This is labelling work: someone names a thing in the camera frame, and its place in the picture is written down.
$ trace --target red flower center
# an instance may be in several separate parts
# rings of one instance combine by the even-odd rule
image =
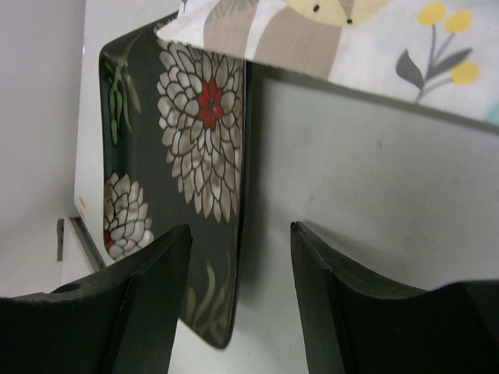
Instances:
[[[197,98],[197,102],[200,105],[199,118],[204,123],[205,129],[214,129],[219,119],[223,114],[224,110],[220,105],[222,95],[222,89],[217,87],[214,79],[210,81],[210,84],[203,82],[203,92]]]
[[[111,233],[109,231],[104,231],[104,245],[106,248],[111,248],[115,244],[115,241],[111,239]]]

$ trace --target flower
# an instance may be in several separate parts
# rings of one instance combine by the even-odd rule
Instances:
[[[478,66],[474,62],[466,61],[451,70],[451,79],[458,85],[470,84],[475,81],[478,72]]]
[[[166,162],[179,193],[196,213],[229,222],[237,213],[242,163],[243,62],[225,55],[166,44],[166,68],[157,83],[159,126]]]
[[[104,186],[104,246],[115,261],[124,259],[154,240],[149,230],[147,203],[139,182],[113,173]]]
[[[427,5],[419,14],[418,21],[424,26],[440,22],[445,15],[445,6],[441,2]]]
[[[472,17],[469,12],[463,11],[454,14],[451,18],[445,22],[445,29],[449,33],[461,33],[471,26]]]

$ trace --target chrysanthemum design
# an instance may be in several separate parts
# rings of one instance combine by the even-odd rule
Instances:
[[[147,203],[139,182],[113,173],[104,186],[104,245],[115,261],[124,259],[154,240],[149,230]]]
[[[166,68],[157,83],[166,162],[196,213],[229,222],[237,213],[242,163],[242,60],[158,43]]]

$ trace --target table surface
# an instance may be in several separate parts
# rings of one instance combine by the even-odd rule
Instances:
[[[177,0],[87,0],[75,204],[101,251],[101,48]],[[289,225],[431,289],[499,277],[499,129],[253,68],[252,164],[239,305],[225,351],[179,322],[172,373],[304,373]]]

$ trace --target yellow flower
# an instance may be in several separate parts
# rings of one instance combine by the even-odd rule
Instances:
[[[463,11],[454,14],[445,23],[445,29],[449,33],[461,33],[471,26],[472,17],[469,12]]]
[[[451,78],[455,84],[473,83],[478,76],[478,66],[474,62],[466,61],[457,65],[451,71]]]
[[[445,15],[445,6],[441,2],[427,5],[419,14],[418,21],[423,26],[433,25],[440,22]]]

